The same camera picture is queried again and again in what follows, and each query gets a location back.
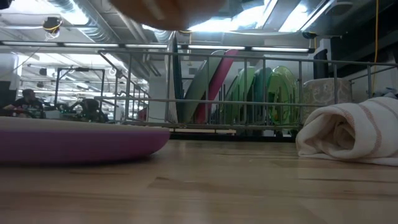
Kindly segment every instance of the person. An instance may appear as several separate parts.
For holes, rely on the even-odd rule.
[[[40,102],[35,95],[35,91],[26,89],[22,91],[23,98],[16,100],[8,106],[5,106],[5,110],[43,110],[43,103]]]

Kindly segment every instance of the ceiling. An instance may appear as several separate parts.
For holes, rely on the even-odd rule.
[[[95,30],[101,34],[103,42],[115,43],[159,43],[164,41],[157,32],[152,29],[143,29],[141,24],[125,18],[120,14],[108,0],[68,0],[74,1],[75,6],[82,9],[86,17],[62,13],[61,8],[54,7],[49,2],[62,2],[60,0],[15,0],[11,8],[0,11],[0,39],[21,40],[21,41],[44,41],[46,33],[41,28],[43,21],[49,16],[62,17],[63,24],[60,28],[60,35],[49,41],[56,42],[101,42],[91,38],[88,30]],[[232,32],[189,32],[178,34],[178,41],[186,44],[197,45],[238,45],[238,46],[289,46],[308,47],[309,41],[304,39],[300,28],[314,16],[329,0],[228,0],[225,6],[213,18],[217,20],[238,23],[238,30]],[[324,37],[340,36],[375,16],[374,0],[350,0],[353,7],[341,16],[329,16],[321,13],[320,16],[308,26],[305,31],[316,32]],[[381,10],[387,8],[394,0],[380,1]],[[257,9],[261,8],[262,13],[256,16]],[[222,26],[211,27],[217,31]],[[91,67],[103,68],[106,70],[106,81],[110,83],[106,91],[113,92],[115,76],[111,66],[99,55],[97,49],[70,49],[70,48],[45,48],[37,50],[32,47],[6,48],[1,47],[0,53],[15,52],[21,56],[23,64],[22,88],[33,88],[36,90],[54,90],[55,85],[51,80],[52,73],[47,76],[39,75],[40,67],[47,67],[49,70],[57,67]],[[163,63],[163,57],[152,57],[150,60],[143,60],[143,52],[134,54],[132,80],[138,83],[143,89],[148,90],[149,86],[145,80],[151,75],[162,75],[164,69],[158,65]],[[108,55],[108,57],[125,73],[127,73],[128,61],[125,55]],[[76,80],[88,80],[98,82],[98,74],[93,72],[74,73]],[[44,88],[38,88],[38,80],[45,81]],[[99,83],[89,83],[94,88],[99,88]],[[119,91],[125,88],[120,83]],[[76,94],[69,94],[68,91],[81,91],[73,83],[62,83],[60,90],[64,91],[64,98],[75,100]],[[43,97],[51,97],[53,93],[43,93]]]

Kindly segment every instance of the wall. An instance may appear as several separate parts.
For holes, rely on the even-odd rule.
[[[390,59],[385,63],[395,63],[394,59]],[[388,66],[377,66],[376,70],[380,71]],[[352,75],[345,77],[345,79],[352,79],[360,77],[361,75],[368,74],[368,70],[364,69],[362,71],[356,72]],[[387,87],[398,89],[398,69],[393,68],[384,72],[375,74],[376,83],[374,86],[374,91],[385,90]],[[368,77],[362,77],[357,80],[353,80],[352,84],[353,100],[355,103],[360,103],[368,98]]]

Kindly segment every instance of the white towel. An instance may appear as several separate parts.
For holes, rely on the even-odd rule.
[[[319,108],[296,144],[302,157],[398,166],[398,100],[379,97]]]

